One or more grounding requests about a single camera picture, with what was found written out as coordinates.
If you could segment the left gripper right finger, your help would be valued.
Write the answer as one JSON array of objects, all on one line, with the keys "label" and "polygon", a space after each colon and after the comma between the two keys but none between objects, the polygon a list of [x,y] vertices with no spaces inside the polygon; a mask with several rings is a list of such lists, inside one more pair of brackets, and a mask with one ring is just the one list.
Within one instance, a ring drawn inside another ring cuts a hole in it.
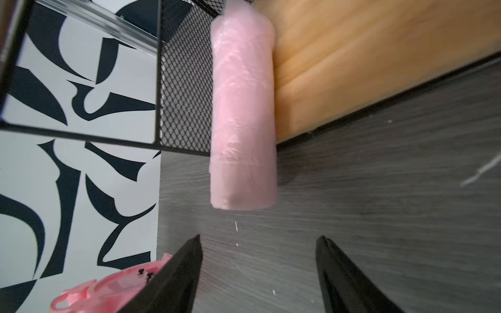
[{"label": "left gripper right finger", "polygon": [[326,312],[403,313],[331,239],[317,239],[315,258]]}]

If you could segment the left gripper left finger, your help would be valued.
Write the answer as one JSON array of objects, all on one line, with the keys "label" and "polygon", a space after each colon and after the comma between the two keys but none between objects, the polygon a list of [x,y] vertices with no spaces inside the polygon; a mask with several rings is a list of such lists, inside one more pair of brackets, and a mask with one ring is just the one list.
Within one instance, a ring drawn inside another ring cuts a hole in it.
[{"label": "left gripper left finger", "polygon": [[200,236],[188,240],[120,312],[191,312],[203,251]]}]

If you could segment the pink trash bag roll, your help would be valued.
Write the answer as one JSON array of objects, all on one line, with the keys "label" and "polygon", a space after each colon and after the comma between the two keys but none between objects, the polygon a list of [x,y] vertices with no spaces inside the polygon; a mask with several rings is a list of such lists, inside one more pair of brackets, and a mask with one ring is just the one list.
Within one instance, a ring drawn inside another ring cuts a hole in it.
[{"label": "pink trash bag roll", "polygon": [[225,1],[211,24],[215,209],[265,209],[277,201],[274,45],[272,23],[246,1]]}]

